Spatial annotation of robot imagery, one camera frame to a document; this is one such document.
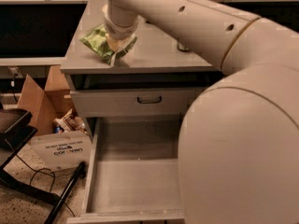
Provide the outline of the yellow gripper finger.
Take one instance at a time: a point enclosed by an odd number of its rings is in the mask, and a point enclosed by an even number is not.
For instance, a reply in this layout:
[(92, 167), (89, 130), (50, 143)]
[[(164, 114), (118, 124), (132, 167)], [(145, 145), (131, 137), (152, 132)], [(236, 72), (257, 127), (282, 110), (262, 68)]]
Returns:
[(107, 40), (108, 46), (114, 52), (116, 52), (118, 49), (120, 49), (127, 42), (127, 38), (125, 38), (123, 40), (118, 40), (118, 39), (113, 38), (110, 34), (106, 34), (106, 40)]

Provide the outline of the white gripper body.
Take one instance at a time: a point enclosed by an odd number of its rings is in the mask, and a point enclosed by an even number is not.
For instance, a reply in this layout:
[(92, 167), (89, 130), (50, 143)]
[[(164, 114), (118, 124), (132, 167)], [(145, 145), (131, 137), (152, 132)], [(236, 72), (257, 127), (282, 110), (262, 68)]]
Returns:
[(128, 27), (120, 27), (112, 21), (105, 21), (104, 25), (106, 31), (112, 38), (116, 40), (123, 40), (125, 38), (128, 38), (135, 32), (138, 25), (138, 20), (134, 20), (133, 24), (129, 25)]

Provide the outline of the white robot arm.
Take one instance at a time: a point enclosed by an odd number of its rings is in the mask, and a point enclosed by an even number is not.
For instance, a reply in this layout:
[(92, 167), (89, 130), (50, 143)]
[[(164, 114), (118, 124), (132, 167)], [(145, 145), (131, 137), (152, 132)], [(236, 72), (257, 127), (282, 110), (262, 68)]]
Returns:
[(137, 17), (223, 73), (191, 105), (178, 141), (186, 224), (299, 224), (299, 39), (210, 0), (107, 0), (109, 32)]

